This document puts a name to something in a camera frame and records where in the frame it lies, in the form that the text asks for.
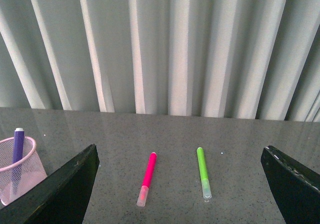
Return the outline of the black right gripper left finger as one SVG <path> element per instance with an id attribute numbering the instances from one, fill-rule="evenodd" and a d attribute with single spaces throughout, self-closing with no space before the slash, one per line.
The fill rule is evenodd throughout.
<path id="1" fill-rule="evenodd" d="M 30 191 L 0 210 L 2 224 L 81 224 L 100 160 L 89 145 Z"/>

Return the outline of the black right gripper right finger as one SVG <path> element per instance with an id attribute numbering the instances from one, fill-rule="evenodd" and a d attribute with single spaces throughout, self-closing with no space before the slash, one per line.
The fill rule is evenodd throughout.
<path id="1" fill-rule="evenodd" d="M 287 224 L 320 222 L 320 175 L 272 145 L 261 154 L 269 188 Z"/>

